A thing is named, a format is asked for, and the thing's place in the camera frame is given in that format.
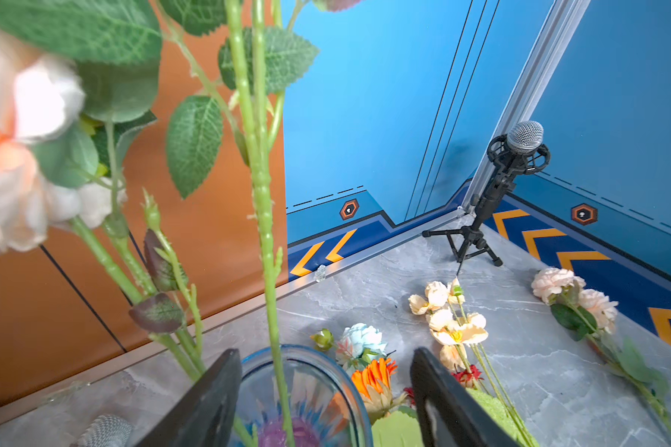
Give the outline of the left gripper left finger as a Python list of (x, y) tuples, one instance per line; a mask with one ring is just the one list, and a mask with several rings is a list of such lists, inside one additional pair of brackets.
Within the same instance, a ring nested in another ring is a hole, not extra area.
[(144, 447), (228, 445), (240, 381), (240, 352), (231, 348), (138, 444)]

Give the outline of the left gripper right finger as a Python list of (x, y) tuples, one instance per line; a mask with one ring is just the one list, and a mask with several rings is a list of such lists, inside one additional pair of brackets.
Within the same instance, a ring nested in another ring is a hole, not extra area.
[(424, 445), (516, 447), (427, 348), (414, 351), (410, 378)]

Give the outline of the orange flower stem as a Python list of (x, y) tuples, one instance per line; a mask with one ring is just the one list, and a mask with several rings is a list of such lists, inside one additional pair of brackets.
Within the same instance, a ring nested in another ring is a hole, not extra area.
[(393, 390), (397, 369), (393, 359), (374, 359), (352, 374), (352, 382), (369, 416), (375, 446), (423, 446), (413, 390)]

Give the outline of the pink rose stem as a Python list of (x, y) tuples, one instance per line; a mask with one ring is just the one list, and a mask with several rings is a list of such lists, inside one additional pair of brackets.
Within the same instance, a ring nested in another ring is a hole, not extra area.
[[(273, 236), (270, 153), (283, 119), (286, 89), (318, 55), (281, 17), (277, 1), (0, 1), (0, 30), (72, 61), (85, 93), (79, 118), (99, 158), (98, 175), (125, 191), (124, 158), (152, 120), (165, 42), (179, 48), (201, 90), (169, 118), (166, 158), (181, 197), (209, 176), (230, 130), (249, 169), (259, 237), (270, 353), (283, 410), (286, 444), (296, 446), (288, 407), (276, 305), (283, 250)], [(152, 196), (143, 204), (145, 266), (157, 288), (152, 302), (132, 305), (133, 319), (198, 380), (204, 326), (197, 288), (161, 228)]]
[(117, 236), (127, 195), (98, 175), (84, 101), (72, 61), (0, 30), (0, 253), (37, 248), (52, 226), (71, 230), (141, 307), (157, 288)]
[(539, 271), (531, 288), (574, 340), (588, 344), (612, 374), (637, 389), (671, 438), (671, 413), (665, 404), (670, 385), (660, 371), (646, 363), (631, 339), (615, 339), (618, 303), (603, 292), (588, 289), (584, 279), (564, 268)]

